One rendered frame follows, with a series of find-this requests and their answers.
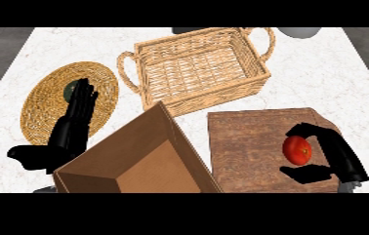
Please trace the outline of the tan wicker basket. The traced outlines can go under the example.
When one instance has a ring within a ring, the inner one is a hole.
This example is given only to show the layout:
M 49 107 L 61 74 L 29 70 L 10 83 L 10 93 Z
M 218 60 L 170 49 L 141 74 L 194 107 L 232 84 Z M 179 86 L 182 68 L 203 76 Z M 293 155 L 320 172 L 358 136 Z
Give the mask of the tan wicker basket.
M 256 94 L 271 73 L 249 40 L 249 27 L 209 27 L 153 39 L 119 55 L 135 62 L 138 81 L 120 79 L 139 95 L 142 108 L 162 103 L 176 117 Z

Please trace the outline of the pale grey rounded object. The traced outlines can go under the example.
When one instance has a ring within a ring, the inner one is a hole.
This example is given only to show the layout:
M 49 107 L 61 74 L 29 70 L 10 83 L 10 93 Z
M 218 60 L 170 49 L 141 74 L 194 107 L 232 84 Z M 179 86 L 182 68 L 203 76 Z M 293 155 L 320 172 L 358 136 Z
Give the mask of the pale grey rounded object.
M 320 31 L 320 27 L 280 27 L 277 29 L 290 38 L 311 38 Z

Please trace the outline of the brown cardboard box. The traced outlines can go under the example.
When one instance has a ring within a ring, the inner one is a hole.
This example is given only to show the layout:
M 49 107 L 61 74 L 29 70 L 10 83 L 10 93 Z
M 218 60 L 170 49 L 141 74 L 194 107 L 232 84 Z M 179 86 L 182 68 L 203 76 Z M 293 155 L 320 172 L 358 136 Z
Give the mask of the brown cardboard box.
M 60 193 L 219 191 L 162 104 L 52 172 L 52 180 Z

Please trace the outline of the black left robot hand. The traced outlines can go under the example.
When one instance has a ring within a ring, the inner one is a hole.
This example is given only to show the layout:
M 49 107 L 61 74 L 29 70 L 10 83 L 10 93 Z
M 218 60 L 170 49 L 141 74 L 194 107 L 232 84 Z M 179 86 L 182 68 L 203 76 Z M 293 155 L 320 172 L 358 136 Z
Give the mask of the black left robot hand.
M 27 171 L 52 171 L 86 150 L 89 122 L 97 92 L 86 78 L 79 79 L 64 115 L 57 119 L 45 145 L 18 145 L 7 157 L 17 160 Z

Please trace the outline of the round woven straw placemat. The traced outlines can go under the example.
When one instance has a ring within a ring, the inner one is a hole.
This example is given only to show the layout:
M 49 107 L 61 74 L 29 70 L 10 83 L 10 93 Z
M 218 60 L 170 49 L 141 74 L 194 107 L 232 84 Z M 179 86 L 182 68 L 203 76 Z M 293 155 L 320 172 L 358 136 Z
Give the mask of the round woven straw placemat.
M 32 145 L 45 145 L 52 126 L 64 115 L 67 102 L 63 88 L 75 80 L 86 78 L 97 92 L 89 123 L 89 136 L 104 125 L 117 101 L 117 80 L 110 69 L 92 61 L 69 63 L 57 68 L 33 86 L 23 103 L 20 128 Z

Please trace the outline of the red tomato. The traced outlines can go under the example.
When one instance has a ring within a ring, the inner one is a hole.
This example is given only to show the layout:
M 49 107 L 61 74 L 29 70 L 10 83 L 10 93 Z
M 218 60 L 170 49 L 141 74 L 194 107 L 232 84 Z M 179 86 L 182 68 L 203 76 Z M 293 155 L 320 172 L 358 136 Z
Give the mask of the red tomato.
M 311 158 L 311 145 L 299 136 L 290 136 L 281 144 L 281 154 L 290 164 L 302 166 Z

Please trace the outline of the dark grey object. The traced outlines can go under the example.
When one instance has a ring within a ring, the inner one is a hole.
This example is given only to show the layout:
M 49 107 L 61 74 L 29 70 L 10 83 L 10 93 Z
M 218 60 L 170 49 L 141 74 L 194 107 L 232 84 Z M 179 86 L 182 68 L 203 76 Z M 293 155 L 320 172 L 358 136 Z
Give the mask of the dark grey object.
M 170 27 L 172 34 L 181 34 L 190 31 L 201 30 L 206 27 Z

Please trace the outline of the dark green round object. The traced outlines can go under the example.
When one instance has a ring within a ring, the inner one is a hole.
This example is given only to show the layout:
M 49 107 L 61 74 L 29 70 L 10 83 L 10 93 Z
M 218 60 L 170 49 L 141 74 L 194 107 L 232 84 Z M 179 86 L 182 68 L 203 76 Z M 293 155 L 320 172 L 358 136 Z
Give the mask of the dark green round object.
M 77 80 L 72 81 L 63 88 L 63 99 L 69 103 Z

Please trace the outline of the brown wooden cutting board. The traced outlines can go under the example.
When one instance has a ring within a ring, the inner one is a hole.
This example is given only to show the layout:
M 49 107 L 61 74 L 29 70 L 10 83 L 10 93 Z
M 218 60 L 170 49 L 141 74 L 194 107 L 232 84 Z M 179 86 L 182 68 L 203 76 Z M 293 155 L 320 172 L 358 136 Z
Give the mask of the brown wooden cutting board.
M 299 123 L 333 129 L 312 108 L 207 113 L 212 173 L 228 193 L 336 193 L 337 177 L 300 184 L 280 170 L 294 168 L 281 154 L 284 133 Z

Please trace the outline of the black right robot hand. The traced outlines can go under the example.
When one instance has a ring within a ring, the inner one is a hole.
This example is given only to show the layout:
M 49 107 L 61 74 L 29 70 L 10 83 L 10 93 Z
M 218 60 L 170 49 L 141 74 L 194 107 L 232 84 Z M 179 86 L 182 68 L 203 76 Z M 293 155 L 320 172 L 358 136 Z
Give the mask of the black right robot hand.
M 342 136 L 333 129 L 327 129 L 308 123 L 296 124 L 284 134 L 317 138 L 320 148 L 328 165 L 306 165 L 297 168 L 280 167 L 278 170 L 300 184 L 323 181 L 336 175 L 340 183 L 362 182 L 369 180 L 359 160 L 349 148 Z

